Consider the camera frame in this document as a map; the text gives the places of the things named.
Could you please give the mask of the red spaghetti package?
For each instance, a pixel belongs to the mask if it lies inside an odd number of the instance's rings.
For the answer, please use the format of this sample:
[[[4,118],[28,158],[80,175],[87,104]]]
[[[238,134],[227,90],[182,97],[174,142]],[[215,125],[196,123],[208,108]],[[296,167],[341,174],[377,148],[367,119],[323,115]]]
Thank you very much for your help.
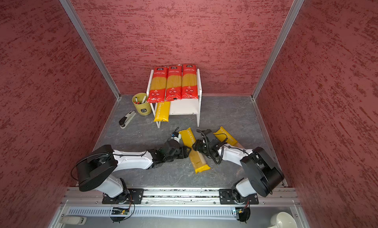
[[[165,101],[165,92],[167,86],[167,67],[156,67],[150,85],[148,103],[161,103]]]
[[[197,72],[193,64],[183,65],[182,98],[198,99]]]
[[[168,68],[165,100],[171,102],[182,99],[182,66]]]

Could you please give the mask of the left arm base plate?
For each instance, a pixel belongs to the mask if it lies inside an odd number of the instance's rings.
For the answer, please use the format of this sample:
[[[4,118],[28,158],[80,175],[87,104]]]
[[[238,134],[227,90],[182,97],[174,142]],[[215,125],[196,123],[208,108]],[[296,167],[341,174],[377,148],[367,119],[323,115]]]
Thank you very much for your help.
[[[102,204],[141,204],[144,191],[144,189],[128,189],[126,192],[122,192],[114,198],[111,198],[109,195],[103,193]]]

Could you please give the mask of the yellow pasta package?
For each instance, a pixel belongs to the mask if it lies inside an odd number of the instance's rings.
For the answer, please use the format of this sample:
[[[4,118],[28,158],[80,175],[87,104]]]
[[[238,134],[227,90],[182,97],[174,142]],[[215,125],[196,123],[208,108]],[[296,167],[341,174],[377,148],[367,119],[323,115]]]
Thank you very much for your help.
[[[220,127],[217,132],[214,133],[215,137],[219,141],[224,141],[233,147],[244,148],[224,127]]]
[[[196,142],[196,138],[191,128],[179,131],[179,134],[181,135],[183,144],[192,149],[189,153],[189,159],[192,162],[195,173],[198,174],[210,170],[211,168],[207,164],[205,157],[201,153],[194,151],[193,145]]]
[[[169,114],[170,102],[157,103],[154,122],[168,122]]]

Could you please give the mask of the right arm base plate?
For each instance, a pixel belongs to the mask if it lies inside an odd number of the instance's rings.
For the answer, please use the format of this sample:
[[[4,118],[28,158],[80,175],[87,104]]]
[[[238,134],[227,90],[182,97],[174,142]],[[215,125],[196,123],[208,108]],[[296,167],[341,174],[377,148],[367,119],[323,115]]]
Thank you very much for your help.
[[[257,194],[243,197],[235,189],[219,189],[220,204],[222,205],[257,205],[259,204]]]

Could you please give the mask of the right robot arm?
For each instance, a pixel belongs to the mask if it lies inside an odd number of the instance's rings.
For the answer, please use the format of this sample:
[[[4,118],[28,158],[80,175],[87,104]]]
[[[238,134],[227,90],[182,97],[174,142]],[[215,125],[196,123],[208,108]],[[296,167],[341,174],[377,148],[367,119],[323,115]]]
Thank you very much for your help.
[[[231,197],[236,203],[242,203],[250,195],[266,197],[284,181],[284,174],[278,164],[262,148],[244,149],[232,146],[227,139],[220,140],[210,129],[197,130],[202,140],[198,139],[192,149],[212,159],[219,165],[223,161],[232,162],[244,170],[246,178],[236,182],[231,189]]]

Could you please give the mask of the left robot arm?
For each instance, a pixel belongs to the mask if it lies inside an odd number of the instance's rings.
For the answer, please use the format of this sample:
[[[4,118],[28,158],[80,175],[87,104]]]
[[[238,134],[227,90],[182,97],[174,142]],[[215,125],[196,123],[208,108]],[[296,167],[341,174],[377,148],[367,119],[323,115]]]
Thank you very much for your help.
[[[79,191],[97,190],[116,198],[128,192],[125,182],[113,173],[131,169],[155,169],[164,163],[189,157],[191,148],[181,146],[174,139],[168,140],[159,149],[144,152],[123,152],[106,144],[79,160],[75,165]]]

